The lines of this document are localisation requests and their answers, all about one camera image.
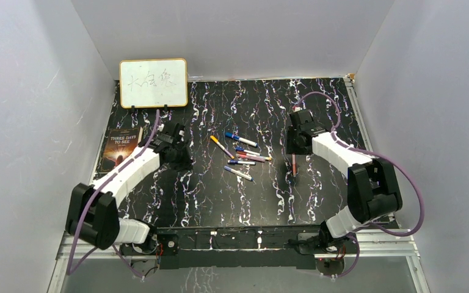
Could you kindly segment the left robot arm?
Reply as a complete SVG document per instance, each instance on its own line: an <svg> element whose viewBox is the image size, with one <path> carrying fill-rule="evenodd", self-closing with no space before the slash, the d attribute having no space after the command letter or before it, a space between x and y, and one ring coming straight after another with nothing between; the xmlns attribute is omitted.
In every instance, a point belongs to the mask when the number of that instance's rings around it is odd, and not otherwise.
<svg viewBox="0 0 469 293"><path fill-rule="evenodd" d="M108 174L89 185L77 184L71 192L66 232L102 250L114 244L131 244L139 253L153 253L158 246L156 227L141 219L123 219L118 208L161 166L192 170L185 129L185 125L171 121L159 126L154 136L140 141Z"/></svg>

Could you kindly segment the pink translucent pen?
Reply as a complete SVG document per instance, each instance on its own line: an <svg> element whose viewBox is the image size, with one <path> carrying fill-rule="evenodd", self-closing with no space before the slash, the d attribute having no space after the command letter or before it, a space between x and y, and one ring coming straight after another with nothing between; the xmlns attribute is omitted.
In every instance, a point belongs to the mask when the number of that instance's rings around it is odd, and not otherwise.
<svg viewBox="0 0 469 293"><path fill-rule="evenodd" d="M246 154L237 153L236 157L241 158L241 159L247 159L247 160L255 161L255 162L266 162L266 160L263 159L262 157L249 156L249 155L246 155Z"/></svg>

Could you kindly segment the light blue capped marker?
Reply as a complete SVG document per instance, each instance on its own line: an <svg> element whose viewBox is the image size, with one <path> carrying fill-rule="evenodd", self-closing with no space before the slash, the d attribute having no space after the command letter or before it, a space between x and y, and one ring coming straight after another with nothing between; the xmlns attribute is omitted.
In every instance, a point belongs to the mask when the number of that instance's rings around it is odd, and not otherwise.
<svg viewBox="0 0 469 293"><path fill-rule="evenodd" d="M239 176L239 177L241 177L241 178L244 178L245 180L253 181L253 177L252 177L252 176L250 176L250 175L248 175L248 174L245 174L245 173L243 173L243 172L240 172L240 171L238 171L238 170L235 170L235 169L233 169L233 168L231 168L231 167L229 167L229 166L227 166L227 165L224 166L224 170L226 170L226 171L228 171L228 172L230 172L230 173L232 173L232 174L235 174L236 176Z"/></svg>

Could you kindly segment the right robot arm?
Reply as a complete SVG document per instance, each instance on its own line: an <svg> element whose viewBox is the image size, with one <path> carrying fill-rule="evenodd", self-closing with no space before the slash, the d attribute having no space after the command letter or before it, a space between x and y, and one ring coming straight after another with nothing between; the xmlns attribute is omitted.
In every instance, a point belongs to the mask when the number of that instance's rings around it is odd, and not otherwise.
<svg viewBox="0 0 469 293"><path fill-rule="evenodd" d="M286 153L314 154L340 171L347 182L347 205L323 221L317 235L291 239L290 245L303 254L316 249L334 253L351 233L402 208L398 180L391 163L351 150L334 133L317 124L309 110L297 107L289 117Z"/></svg>

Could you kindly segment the orange red pen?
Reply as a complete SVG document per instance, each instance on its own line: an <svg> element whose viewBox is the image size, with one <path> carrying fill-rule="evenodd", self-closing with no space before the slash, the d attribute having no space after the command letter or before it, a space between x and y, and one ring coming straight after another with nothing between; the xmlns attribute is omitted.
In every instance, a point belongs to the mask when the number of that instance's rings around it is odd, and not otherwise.
<svg viewBox="0 0 469 293"><path fill-rule="evenodd" d="M296 155L295 154L292 154L292 172L293 172L293 177L296 177L297 176L297 159L296 159Z"/></svg>

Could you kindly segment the blue capped whiteboard marker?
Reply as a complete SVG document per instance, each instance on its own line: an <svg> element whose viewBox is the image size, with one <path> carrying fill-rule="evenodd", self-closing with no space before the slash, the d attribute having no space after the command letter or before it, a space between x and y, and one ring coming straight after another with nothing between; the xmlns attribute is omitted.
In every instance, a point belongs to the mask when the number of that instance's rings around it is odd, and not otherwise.
<svg viewBox="0 0 469 293"><path fill-rule="evenodd" d="M258 144L256 142L245 139L245 138L242 138L242 137L237 136L237 135L235 135L233 133L230 133L230 132L225 132L224 136L228 137L228 138L231 138L233 140L236 140L238 142L242 142L242 143L245 143L247 145L250 145L251 147L258 147Z"/></svg>

